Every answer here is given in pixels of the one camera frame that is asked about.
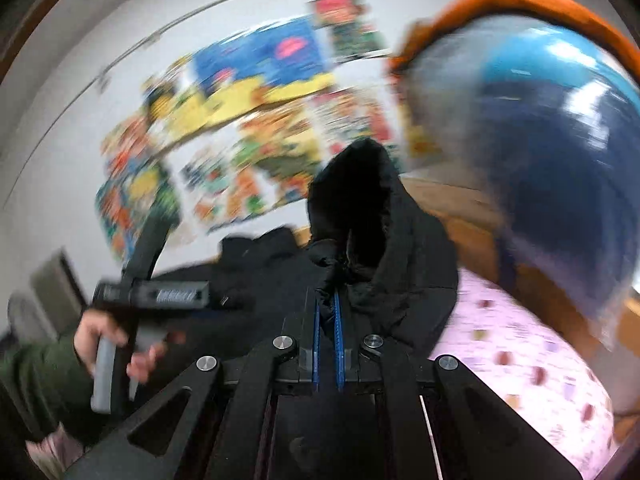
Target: triangular cutout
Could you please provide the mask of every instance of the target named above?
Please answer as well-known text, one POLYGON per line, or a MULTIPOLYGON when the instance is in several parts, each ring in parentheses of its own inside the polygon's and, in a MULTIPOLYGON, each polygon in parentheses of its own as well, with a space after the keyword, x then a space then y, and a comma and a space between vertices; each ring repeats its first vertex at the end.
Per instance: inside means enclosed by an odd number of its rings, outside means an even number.
POLYGON ((129 435, 129 442, 154 456, 164 455, 187 407, 189 397, 191 397, 190 389, 180 389, 164 406, 129 435))

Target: pink floral fabric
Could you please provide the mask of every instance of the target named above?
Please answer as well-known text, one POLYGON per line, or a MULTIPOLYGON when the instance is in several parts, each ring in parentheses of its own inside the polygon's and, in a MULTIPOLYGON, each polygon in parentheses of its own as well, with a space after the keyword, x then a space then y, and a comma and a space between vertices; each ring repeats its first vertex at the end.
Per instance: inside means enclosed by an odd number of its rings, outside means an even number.
POLYGON ((506 292, 460 269, 458 302, 431 358, 460 359, 592 480, 609 459, 611 400, 554 330, 506 292))

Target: dark green jacket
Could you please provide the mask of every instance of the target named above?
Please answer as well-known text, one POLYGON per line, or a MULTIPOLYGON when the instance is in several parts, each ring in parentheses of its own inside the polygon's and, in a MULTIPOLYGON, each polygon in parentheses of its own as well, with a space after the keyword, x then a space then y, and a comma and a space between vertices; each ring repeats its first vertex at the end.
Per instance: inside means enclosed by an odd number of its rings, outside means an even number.
POLYGON ((83 444, 97 441, 105 419, 90 407, 94 381, 73 336, 23 346, 0 364, 0 480, 44 478, 25 441, 39 442, 60 423, 83 444))

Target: green sleeve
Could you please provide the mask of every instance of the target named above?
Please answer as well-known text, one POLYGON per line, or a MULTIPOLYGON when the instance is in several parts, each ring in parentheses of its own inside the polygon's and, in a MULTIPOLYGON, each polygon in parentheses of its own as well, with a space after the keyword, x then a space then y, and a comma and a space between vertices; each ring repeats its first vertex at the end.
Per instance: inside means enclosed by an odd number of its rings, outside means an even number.
POLYGON ((62 423, 84 444, 94 443, 105 418, 91 411, 94 380, 80 362, 73 336, 24 346, 0 364, 0 383, 12 406, 12 431, 39 442, 62 423))

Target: person's arm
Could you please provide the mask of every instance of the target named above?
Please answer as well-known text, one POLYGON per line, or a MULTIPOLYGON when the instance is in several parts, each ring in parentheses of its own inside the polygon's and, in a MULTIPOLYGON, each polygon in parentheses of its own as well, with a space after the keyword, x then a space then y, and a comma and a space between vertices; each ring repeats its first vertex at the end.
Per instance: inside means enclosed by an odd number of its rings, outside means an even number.
MULTIPOLYGON (((0 364, 0 413, 12 433, 41 441, 62 423, 83 444, 94 444, 107 421, 90 407, 98 341, 124 345, 127 335, 104 312, 88 310, 73 336, 18 349, 0 364)), ((133 355, 130 377, 144 383, 164 354, 164 343, 133 355)))

